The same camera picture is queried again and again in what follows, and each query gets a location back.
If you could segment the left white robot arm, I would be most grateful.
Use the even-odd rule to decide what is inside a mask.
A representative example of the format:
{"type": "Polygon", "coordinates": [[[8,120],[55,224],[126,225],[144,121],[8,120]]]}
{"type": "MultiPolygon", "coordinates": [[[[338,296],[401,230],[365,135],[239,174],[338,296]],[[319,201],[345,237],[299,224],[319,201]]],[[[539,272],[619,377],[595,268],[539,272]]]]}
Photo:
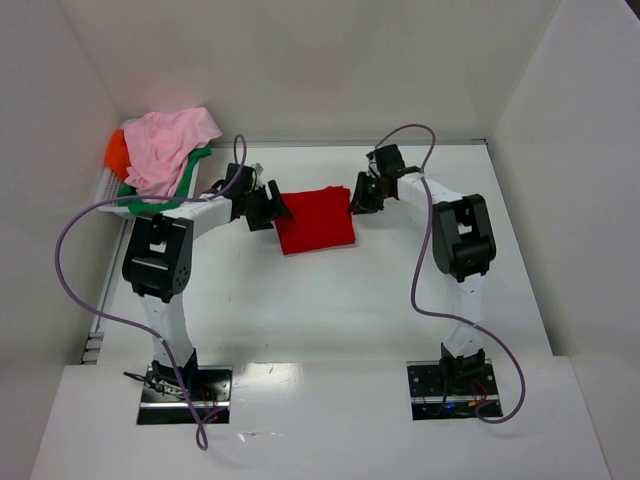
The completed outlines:
{"type": "Polygon", "coordinates": [[[147,383],[191,392],[202,376],[186,326],[183,292],[192,273],[193,245],[209,231],[244,217],[252,231],[291,219],[277,183],[234,188],[222,196],[204,194],[165,212],[143,212],[134,222],[123,277],[140,298],[153,331],[153,357],[147,383]]]}

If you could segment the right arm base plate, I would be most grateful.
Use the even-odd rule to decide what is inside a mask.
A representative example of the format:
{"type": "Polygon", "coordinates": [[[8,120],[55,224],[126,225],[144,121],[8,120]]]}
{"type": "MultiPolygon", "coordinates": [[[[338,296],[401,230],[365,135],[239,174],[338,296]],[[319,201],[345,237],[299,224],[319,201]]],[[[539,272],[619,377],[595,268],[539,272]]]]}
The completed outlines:
{"type": "Polygon", "coordinates": [[[493,365],[472,379],[444,380],[436,361],[406,365],[413,421],[476,418],[476,408],[489,419],[503,417],[493,365]]]}

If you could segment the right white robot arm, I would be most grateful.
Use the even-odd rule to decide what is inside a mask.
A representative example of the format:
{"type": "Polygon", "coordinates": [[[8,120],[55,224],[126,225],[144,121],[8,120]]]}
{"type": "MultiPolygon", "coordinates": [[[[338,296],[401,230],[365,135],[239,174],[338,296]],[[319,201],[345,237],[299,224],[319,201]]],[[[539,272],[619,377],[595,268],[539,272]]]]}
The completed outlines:
{"type": "Polygon", "coordinates": [[[430,214],[429,240],[435,265],[457,288],[456,322],[441,343],[439,370],[446,392],[456,384],[478,377],[485,365],[481,333],[482,290],[490,264],[496,257],[493,230],[484,197],[464,195],[417,173],[415,167],[400,177],[360,172],[349,211],[372,214],[394,198],[430,214]]]}

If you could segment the red t shirt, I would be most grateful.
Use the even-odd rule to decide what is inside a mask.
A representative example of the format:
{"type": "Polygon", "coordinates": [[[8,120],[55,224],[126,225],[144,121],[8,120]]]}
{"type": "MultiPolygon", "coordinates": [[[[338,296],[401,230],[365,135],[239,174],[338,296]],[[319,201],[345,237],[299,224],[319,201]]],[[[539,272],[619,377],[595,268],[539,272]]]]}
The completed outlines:
{"type": "Polygon", "coordinates": [[[321,190],[283,193],[291,218],[275,220],[282,253],[308,253],[356,242],[349,212],[350,190],[329,186],[321,190]]]}

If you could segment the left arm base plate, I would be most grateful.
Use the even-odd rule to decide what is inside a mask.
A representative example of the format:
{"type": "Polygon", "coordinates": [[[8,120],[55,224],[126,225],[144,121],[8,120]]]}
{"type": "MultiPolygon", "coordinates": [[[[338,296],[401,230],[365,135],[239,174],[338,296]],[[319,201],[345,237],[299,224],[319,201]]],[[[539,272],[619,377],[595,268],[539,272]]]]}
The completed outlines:
{"type": "MultiPolygon", "coordinates": [[[[195,420],[179,387],[164,380],[144,380],[136,424],[140,426],[189,425],[195,420]]],[[[230,418],[231,366],[202,366],[198,384],[190,390],[196,413],[206,424],[228,424],[230,418]]]]}

